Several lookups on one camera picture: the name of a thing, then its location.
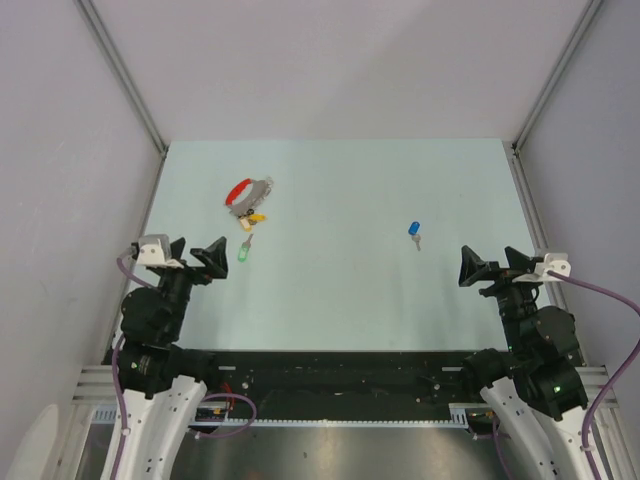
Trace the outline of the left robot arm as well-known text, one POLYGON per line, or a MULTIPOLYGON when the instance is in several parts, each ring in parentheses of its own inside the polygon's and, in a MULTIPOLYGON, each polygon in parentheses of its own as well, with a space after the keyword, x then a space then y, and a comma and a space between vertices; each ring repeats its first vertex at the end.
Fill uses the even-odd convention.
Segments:
POLYGON ((117 265, 136 289, 125 295, 120 335, 112 348, 116 423, 104 479, 167 479, 188 425, 202 400, 221 387, 215 354, 177 342, 191 291, 228 275, 227 240, 182 253, 186 241, 165 234, 131 244, 117 265))

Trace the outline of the right aluminium corner post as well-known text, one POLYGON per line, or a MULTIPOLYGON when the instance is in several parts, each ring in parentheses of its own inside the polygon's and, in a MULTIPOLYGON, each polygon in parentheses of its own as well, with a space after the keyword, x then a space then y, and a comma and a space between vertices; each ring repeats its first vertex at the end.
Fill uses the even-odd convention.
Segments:
POLYGON ((526 144, 531 131, 538 121, 538 118, 542 114, 556 87, 562 80, 570 62, 577 53, 578 48, 583 43, 591 26, 596 21, 596 18, 604 4, 605 2, 603 0, 589 0, 580 13, 565 45, 553 64, 551 72, 547 76, 540 92, 537 94, 534 103, 529 109, 517 134, 510 143, 511 149, 515 153, 519 153, 526 144))

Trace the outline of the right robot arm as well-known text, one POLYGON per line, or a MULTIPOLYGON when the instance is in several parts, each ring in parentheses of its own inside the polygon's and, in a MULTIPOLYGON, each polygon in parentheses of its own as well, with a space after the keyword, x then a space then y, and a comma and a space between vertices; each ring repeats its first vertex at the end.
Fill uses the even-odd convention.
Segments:
POLYGON ((480 294, 497 302, 507 349, 484 349, 462 363, 461 388, 494 412, 494 430, 506 433, 527 479, 604 479, 605 465, 587 419, 589 400, 574 364, 575 319, 556 306, 538 307, 539 288, 569 276, 565 254, 528 257, 505 250, 508 264, 461 249, 458 284, 486 283, 480 294))

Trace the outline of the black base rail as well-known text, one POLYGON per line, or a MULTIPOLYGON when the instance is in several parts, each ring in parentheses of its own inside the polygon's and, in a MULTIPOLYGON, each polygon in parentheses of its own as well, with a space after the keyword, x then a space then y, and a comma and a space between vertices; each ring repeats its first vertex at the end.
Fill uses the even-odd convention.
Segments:
POLYGON ((219 386, 237 395, 231 416, 275 421, 442 420, 453 403, 477 403, 464 384, 470 351, 215 354, 219 386))

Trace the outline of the red handled metal key holder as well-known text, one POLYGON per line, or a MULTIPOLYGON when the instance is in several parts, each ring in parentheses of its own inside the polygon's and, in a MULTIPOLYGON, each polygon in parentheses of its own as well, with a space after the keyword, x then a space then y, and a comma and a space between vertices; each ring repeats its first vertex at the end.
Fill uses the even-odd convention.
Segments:
POLYGON ((259 180, 246 178, 230 190, 224 205, 234 217, 248 217, 269 196, 272 187, 273 180, 270 177, 259 180))

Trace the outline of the aluminium corner post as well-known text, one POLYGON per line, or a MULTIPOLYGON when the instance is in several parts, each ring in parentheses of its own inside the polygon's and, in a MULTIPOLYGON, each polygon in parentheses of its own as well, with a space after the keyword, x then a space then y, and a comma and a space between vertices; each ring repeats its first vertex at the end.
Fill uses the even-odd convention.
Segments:
POLYGON ((102 19, 95 3, 90 0, 75 0, 74 4, 93 36, 105 63, 111 70, 116 82, 121 88, 125 99, 129 103, 134 115, 142 125, 146 136, 161 159, 166 157, 168 144, 154 121, 151 112, 130 73, 109 29, 102 19))
POLYGON ((538 118, 542 114, 556 87, 562 80, 570 62, 577 53, 578 48, 583 43, 591 26, 596 21, 596 18, 604 4, 605 2, 603 0, 589 0, 580 13, 565 45, 553 64, 551 72, 547 76, 540 92, 537 94, 534 103, 529 109, 517 134, 510 143, 511 149, 515 153, 519 153, 526 144, 531 131, 538 121, 538 118))

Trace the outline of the left aluminium corner post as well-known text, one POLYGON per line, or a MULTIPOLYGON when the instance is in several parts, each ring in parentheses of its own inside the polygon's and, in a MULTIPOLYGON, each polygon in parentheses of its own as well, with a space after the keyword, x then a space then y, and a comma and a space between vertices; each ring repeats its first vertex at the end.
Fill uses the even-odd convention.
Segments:
POLYGON ((130 73, 109 29, 102 19, 95 3, 90 0, 75 0, 74 4, 93 36, 105 63, 111 70, 116 82, 121 88, 125 99, 129 103, 134 115, 142 125, 146 136, 161 159, 166 157, 168 144, 154 121, 151 112, 130 73))

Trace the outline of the key with green tag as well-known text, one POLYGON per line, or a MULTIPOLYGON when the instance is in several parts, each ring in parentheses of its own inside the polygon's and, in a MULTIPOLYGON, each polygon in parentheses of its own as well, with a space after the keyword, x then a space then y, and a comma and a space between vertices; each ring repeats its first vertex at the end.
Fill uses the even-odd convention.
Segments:
POLYGON ((240 263, 244 263, 248 256, 249 256, 249 251, 251 248, 251 241, 252 241, 253 235, 250 234, 248 236, 248 238, 241 244, 240 249, 238 251, 238 255, 237 255, 237 260, 240 263))

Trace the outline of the key with blue cap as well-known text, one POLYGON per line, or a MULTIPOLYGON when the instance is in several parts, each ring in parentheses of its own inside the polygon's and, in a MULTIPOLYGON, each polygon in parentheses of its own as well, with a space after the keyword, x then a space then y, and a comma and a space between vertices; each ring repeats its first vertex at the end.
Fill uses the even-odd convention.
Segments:
POLYGON ((411 225, 409 226, 409 229, 408 229, 408 234, 409 234, 411 240, 414 242, 414 244, 416 246, 416 249, 418 251, 421 250, 421 245, 420 245, 420 243, 421 243, 421 235, 419 233, 420 227, 421 227, 421 224, 418 221, 414 221, 414 222, 411 223, 411 225))

